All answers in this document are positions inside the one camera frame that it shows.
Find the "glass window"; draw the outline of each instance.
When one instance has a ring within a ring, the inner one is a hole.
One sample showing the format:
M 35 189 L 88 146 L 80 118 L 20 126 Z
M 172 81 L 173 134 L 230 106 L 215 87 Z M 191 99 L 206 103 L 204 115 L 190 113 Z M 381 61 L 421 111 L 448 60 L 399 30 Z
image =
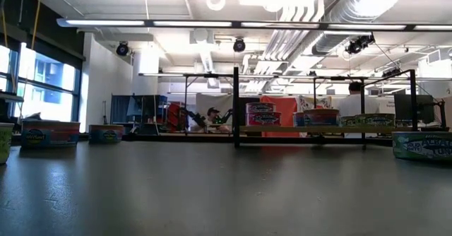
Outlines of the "glass window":
M 0 72 L 8 73 L 11 50 L 0 45 Z
M 3 76 L 0 76 L 0 90 L 6 91 L 6 78 Z
M 68 64 L 46 57 L 22 44 L 19 77 L 73 90 L 76 70 Z
M 24 83 L 19 83 L 17 94 L 25 100 L 22 108 L 23 117 L 41 112 L 42 119 L 71 121 L 72 94 L 35 87 L 29 83 L 26 89 Z M 14 117 L 20 115 L 19 104 L 16 103 Z

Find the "red can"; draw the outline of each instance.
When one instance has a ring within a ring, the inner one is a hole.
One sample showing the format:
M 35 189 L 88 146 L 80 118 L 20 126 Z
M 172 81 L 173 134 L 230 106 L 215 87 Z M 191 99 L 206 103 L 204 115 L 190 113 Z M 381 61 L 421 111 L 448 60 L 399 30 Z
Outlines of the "red can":
M 276 105 L 272 102 L 249 102 L 246 104 L 246 113 L 274 111 L 276 111 Z
M 280 126 L 281 112 L 251 112 L 246 114 L 247 126 Z

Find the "security camera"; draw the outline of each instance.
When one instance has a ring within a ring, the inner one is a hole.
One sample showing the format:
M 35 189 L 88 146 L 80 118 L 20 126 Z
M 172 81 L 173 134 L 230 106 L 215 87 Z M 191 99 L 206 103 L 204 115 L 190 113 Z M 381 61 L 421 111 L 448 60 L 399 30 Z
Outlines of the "security camera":
M 235 52 L 243 52 L 245 50 L 245 47 L 246 46 L 245 46 L 245 42 L 243 41 L 243 38 L 237 38 L 235 40 L 234 47 L 233 47 Z
M 119 46 L 116 48 L 116 54 L 118 54 L 121 57 L 127 56 L 129 53 L 129 46 L 128 42 L 119 42 Z

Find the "gray table surface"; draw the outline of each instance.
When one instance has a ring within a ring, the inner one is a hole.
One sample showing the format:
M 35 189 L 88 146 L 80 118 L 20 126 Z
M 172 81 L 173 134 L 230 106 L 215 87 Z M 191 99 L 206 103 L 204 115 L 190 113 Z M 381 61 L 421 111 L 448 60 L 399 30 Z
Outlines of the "gray table surface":
M 390 148 L 122 142 L 0 166 L 0 235 L 452 235 L 452 169 Z

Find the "cap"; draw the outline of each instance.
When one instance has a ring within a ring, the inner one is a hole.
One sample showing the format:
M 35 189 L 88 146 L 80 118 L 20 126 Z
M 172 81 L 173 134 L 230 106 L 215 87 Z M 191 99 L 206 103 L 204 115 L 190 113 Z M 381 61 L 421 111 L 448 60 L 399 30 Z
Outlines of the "cap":
M 207 110 L 207 116 L 210 116 L 210 113 L 218 113 L 220 112 L 219 110 L 215 109 L 214 107 L 209 108 L 209 110 Z

